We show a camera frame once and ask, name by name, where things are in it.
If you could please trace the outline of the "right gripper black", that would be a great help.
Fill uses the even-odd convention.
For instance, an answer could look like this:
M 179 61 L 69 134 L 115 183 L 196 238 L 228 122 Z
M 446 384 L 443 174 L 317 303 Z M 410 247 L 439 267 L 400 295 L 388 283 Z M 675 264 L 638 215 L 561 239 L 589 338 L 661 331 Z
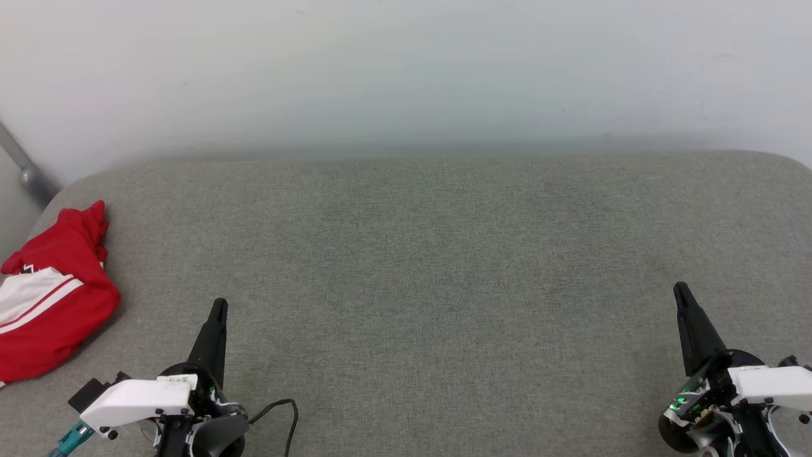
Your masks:
M 742 371 L 765 369 L 754 355 L 728 350 L 685 282 L 674 284 L 679 344 L 688 381 L 658 419 L 662 440 L 674 451 L 696 456 L 792 456 L 779 438 L 771 397 L 738 397 L 733 381 Z

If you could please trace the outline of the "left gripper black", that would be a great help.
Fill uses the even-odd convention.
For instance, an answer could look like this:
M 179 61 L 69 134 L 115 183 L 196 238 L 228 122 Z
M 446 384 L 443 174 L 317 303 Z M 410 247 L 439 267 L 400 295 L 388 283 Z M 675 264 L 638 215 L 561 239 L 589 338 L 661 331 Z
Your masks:
M 240 456 L 249 430 L 246 408 L 230 402 L 221 390 L 225 379 L 227 342 L 226 298 L 216 298 L 200 328 L 187 362 L 160 375 L 171 381 L 195 375 L 187 405 L 177 413 L 161 413 L 155 422 L 157 456 Z

